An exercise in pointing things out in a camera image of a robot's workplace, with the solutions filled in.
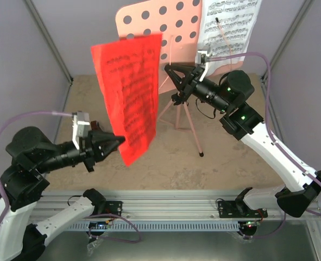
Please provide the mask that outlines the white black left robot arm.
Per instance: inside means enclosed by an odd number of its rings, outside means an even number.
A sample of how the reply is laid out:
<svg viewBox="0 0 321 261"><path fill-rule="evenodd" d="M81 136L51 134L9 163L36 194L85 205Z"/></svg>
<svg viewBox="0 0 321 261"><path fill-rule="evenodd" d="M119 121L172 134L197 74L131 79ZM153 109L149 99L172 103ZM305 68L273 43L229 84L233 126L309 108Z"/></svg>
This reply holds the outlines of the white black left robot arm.
<svg viewBox="0 0 321 261"><path fill-rule="evenodd" d="M88 172L123 144L123 136L102 130L90 130L79 144L53 144L37 127L18 131L6 151L11 165L1 175L6 198L0 197L0 260L38 260L46 247L65 229L89 216L105 213L106 199L96 189L86 190L70 206L38 223L29 218L42 192L49 186L45 173L83 163Z"/></svg>

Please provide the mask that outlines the brown wooden metronome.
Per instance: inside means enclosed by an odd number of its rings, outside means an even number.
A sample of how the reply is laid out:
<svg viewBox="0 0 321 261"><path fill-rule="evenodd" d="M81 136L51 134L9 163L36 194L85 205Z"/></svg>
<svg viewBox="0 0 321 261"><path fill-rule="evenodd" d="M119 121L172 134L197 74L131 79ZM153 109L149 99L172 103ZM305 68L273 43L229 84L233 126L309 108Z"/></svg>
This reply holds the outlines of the brown wooden metronome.
<svg viewBox="0 0 321 261"><path fill-rule="evenodd" d="M90 125L91 125L91 129L92 130L94 130L94 131L102 131L102 128L101 128L101 126L100 126L98 121L91 121Z"/></svg>

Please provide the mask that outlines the pink music stand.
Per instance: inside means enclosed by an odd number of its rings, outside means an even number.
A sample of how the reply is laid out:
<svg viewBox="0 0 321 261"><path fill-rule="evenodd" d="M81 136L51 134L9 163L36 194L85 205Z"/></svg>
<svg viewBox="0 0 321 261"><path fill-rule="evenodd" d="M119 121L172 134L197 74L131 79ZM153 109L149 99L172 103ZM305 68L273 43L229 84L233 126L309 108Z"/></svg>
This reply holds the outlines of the pink music stand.
<svg viewBox="0 0 321 261"><path fill-rule="evenodd" d="M159 93L171 92L169 103L158 120L174 104L176 86L164 71L166 64L194 65L200 60L197 52L201 1L145 1L127 5L116 13L115 22L121 39L161 33Z"/></svg>

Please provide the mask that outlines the red paper sheet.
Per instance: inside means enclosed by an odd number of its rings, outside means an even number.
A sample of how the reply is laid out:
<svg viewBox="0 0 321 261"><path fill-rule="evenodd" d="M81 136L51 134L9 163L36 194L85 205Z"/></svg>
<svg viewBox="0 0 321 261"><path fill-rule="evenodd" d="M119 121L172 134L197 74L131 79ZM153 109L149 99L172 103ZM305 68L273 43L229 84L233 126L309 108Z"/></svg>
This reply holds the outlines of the red paper sheet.
<svg viewBox="0 0 321 261"><path fill-rule="evenodd" d="M156 33L91 47L112 130L125 137L119 152L126 166L156 136L161 43L162 34Z"/></svg>

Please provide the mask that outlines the white sheet music page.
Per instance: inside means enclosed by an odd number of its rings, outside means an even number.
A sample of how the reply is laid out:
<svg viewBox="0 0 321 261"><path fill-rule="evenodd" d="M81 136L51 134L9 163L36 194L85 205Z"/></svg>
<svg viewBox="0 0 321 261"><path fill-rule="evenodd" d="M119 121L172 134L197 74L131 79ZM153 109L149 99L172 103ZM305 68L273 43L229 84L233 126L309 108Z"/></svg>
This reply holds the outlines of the white sheet music page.
<svg viewBox="0 0 321 261"><path fill-rule="evenodd" d="M261 5L261 0L203 1L197 48L214 57L247 51Z"/></svg>

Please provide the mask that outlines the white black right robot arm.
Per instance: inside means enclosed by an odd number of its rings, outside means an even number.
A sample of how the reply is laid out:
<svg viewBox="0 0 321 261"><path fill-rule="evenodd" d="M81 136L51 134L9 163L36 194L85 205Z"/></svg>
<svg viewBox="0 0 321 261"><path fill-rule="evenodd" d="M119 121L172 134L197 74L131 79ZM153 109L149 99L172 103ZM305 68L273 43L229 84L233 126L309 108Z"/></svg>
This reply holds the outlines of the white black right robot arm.
<svg viewBox="0 0 321 261"><path fill-rule="evenodd" d="M301 217L321 192L321 170L303 163L246 102L255 90L249 76L233 70L214 83L200 65L178 63L166 64L165 72L177 89L172 96L175 105L185 104L193 95L212 106L222 114L219 121L225 131L254 150L282 179L278 187L244 189L235 199L238 215L248 217L274 204L294 218Z"/></svg>

